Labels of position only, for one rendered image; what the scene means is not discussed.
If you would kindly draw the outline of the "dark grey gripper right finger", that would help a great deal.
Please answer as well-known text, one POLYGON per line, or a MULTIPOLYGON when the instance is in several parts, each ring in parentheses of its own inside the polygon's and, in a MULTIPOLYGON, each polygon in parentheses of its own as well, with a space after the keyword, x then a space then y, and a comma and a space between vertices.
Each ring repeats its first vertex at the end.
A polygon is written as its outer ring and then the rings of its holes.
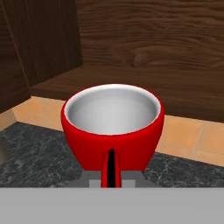
POLYGON ((159 187, 159 185, 147 180, 141 171, 122 171, 121 179, 123 188, 159 187))

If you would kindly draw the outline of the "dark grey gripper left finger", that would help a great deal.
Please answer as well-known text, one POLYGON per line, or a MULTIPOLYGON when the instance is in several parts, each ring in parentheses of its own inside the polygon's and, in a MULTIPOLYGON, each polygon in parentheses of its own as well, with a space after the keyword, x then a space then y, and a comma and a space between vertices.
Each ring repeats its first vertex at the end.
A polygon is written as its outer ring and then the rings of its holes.
POLYGON ((83 171, 79 179, 71 181, 67 186, 98 188, 101 186, 101 173, 99 171, 83 171))

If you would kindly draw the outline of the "red cup with white inside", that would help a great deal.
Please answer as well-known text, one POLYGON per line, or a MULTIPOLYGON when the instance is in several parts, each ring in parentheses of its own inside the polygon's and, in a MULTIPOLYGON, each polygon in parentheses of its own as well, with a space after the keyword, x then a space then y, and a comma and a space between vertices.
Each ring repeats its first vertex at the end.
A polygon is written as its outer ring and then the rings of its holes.
POLYGON ((152 92, 127 84, 89 87, 61 110, 66 141, 84 171, 101 173, 102 187, 122 187, 121 172, 144 172, 165 121, 152 92))

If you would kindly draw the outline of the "dark wooden open cabinet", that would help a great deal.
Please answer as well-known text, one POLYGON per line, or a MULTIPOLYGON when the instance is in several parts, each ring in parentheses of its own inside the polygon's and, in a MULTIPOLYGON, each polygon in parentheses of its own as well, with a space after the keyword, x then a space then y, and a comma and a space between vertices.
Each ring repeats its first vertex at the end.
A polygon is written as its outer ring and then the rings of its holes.
POLYGON ((82 66, 31 88, 65 100, 94 85, 149 89, 170 116, 224 123, 224 0, 76 0, 82 66))

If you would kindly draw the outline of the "dark wooden cabinet door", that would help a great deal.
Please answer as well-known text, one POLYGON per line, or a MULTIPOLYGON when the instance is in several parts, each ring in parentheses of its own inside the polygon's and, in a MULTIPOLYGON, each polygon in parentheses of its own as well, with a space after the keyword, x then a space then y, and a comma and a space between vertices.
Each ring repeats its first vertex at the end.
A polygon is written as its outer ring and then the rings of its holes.
POLYGON ((81 65, 75 0, 0 0, 0 113, 81 65))

